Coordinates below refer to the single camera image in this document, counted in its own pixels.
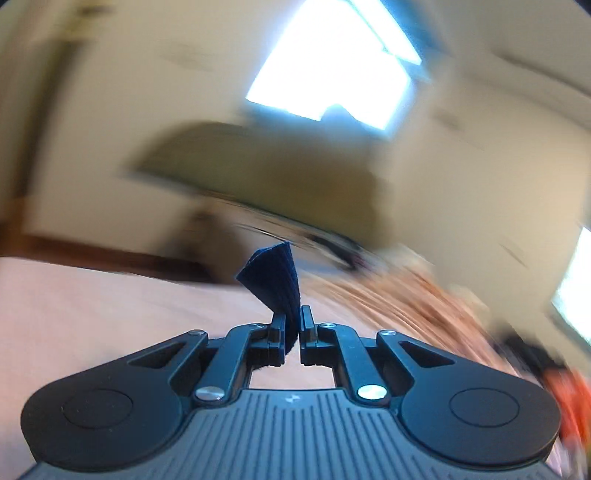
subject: beige wall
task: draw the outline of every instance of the beige wall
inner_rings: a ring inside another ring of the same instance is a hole
[[[55,112],[29,231],[153,251],[190,199],[130,180],[129,162],[183,122],[239,118],[252,80],[299,3],[116,2]]]
[[[127,165],[182,122],[239,121],[299,3],[119,2],[55,112],[29,231],[152,252],[191,200],[130,179]],[[443,284],[468,286],[494,317],[587,368],[544,309],[576,242],[588,133],[446,60],[383,160],[386,234],[432,261]]]
[[[528,100],[448,74],[388,155],[399,241],[444,285],[587,370],[545,315],[583,220],[589,133]]]

